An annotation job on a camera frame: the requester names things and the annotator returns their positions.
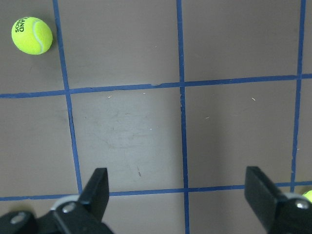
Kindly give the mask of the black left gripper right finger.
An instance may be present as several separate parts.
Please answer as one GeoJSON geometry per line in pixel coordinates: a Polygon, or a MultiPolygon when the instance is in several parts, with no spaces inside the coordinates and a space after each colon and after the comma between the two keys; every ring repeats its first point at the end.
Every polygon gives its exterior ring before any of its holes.
{"type": "Polygon", "coordinates": [[[312,232],[312,202],[282,192],[259,167],[246,168],[244,196],[268,234],[312,232]]]}

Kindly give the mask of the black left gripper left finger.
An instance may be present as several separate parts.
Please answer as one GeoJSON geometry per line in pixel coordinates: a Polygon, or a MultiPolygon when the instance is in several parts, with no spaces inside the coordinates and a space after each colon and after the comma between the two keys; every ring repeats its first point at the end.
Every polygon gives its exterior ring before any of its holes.
{"type": "Polygon", "coordinates": [[[51,208],[62,234],[111,234],[102,222],[109,200],[108,172],[96,168],[80,195],[59,199],[51,208]]]}

